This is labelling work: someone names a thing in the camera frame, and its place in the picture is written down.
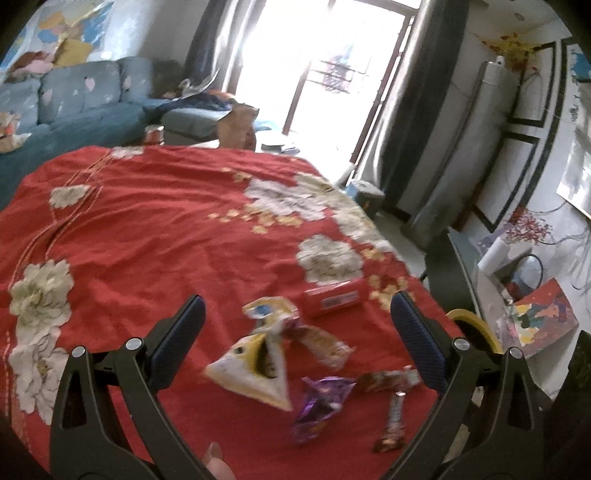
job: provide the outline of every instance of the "pillow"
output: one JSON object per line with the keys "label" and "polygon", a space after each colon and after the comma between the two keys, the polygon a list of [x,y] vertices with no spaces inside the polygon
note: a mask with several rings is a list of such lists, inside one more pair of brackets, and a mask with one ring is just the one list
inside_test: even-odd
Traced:
{"label": "pillow", "polygon": [[6,135],[0,137],[0,155],[3,153],[10,153],[15,151],[17,148],[21,148],[23,143],[32,134],[20,134],[20,135]]}
{"label": "pillow", "polygon": [[21,117],[15,113],[0,112],[0,154],[22,147],[31,134],[15,135]]}
{"label": "pillow", "polygon": [[67,38],[63,41],[56,53],[54,66],[72,67],[80,63],[85,63],[92,50],[93,46],[90,43]]}

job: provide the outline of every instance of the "blanket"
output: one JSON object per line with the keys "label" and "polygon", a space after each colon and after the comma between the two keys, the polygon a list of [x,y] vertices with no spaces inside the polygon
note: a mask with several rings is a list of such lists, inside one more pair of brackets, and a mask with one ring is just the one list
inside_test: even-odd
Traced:
{"label": "blanket", "polygon": [[[192,293],[206,302],[206,323],[158,398],[197,456],[217,441],[241,480],[373,480],[400,454],[372,453],[388,392],[347,399],[318,439],[294,444],[301,378],[332,374],[297,343],[285,350],[293,412],[207,379],[205,366],[254,327],[243,305],[284,296],[297,306],[307,289],[365,278],[368,301],[303,319],[356,348],[338,372],[344,377],[411,363],[388,311],[399,290],[459,334],[363,211],[298,158],[86,147],[28,175],[0,225],[0,408],[46,468],[68,352],[77,345],[107,351],[145,336]],[[113,397],[134,452],[149,459],[116,388]],[[407,440],[435,399],[423,385],[407,395]]]}

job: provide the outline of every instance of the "jar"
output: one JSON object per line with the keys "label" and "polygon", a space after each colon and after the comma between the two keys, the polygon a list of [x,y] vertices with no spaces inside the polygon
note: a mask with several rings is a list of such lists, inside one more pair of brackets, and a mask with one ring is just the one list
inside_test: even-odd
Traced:
{"label": "jar", "polygon": [[144,145],[164,145],[164,125],[148,125],[144,131]]}

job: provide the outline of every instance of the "white flower print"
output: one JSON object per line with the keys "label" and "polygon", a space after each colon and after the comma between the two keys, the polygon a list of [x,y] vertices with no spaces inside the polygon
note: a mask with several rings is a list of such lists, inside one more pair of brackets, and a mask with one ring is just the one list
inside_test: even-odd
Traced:
{"label": "white flower print", "polygon": [[52,327],[37,343],[19,343],[8,357],[16,376],[20,409],[33,413],[36,407],[46,425],[51,424],[57,389],[68,360],[63,348],[55,348],[60,333],[58,327]]}
{"label": "white flower print", "polygon": [[314,235],[301,242],[299,249],[295,257],[310,283],[322,286],[363,277],[363,259],[346,242]]}
{"label": "white flower print", "polygon": [[66,260],[44,265],[28,265],[24,278],[10,289],[10,313],[17,319],[17,343],[34,344],[45,337],[52,327],[70,319],[72,310],[67,301],[74,286],[70,265]]}
{"label": "white flower print", "polygon": [[298,186],[312,192],[319,201],[332,209],[333,220],[343,235],[359,244],[372,244],[381,252],[395,251],[352,198],[314,175],[298,173],[294,179]]}
{"label": "white flower print", "polygon": [[142,155],[144,153],[143,147],[115,147],[111,151],[111,157],[117,160],[129,160],[132,157]]}
{"label": "white flower print", "polygon": [[86,195],[89,185],[72,185],[70,187],[58,187],[51,191],[49,205],[53,208],[66,208],[75,205]]}
{"label": "white flower print", "polygon": [[312,192],[299,186],[288,187],[272,180],[252,179],[244,195],[256,199],[254,207],[269,210],[273,215],[298,213],[303,220],[321,220],[326,205]]}
{"label": "white flower print", "polygon": [[357,243],[372,244],[382,253],[395,251],[357,204],[355,207],[335,209],[333,220],[339,225],[343,235]]}

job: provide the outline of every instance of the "curtain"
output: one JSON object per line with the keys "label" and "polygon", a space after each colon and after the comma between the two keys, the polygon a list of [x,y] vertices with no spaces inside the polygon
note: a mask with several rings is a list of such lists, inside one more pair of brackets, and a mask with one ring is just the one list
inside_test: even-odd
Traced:
{"label": "curtain", "polygon": [[469,0],[423,0],[378,127],[356,177],[396,207],[421,159],[445,100],[462,45]]}
{"label": "curtain", "polygon": [[199,22],[187,60],[185,77],[205,90],[228,56],[235,14],[241,0],[210,0]]}

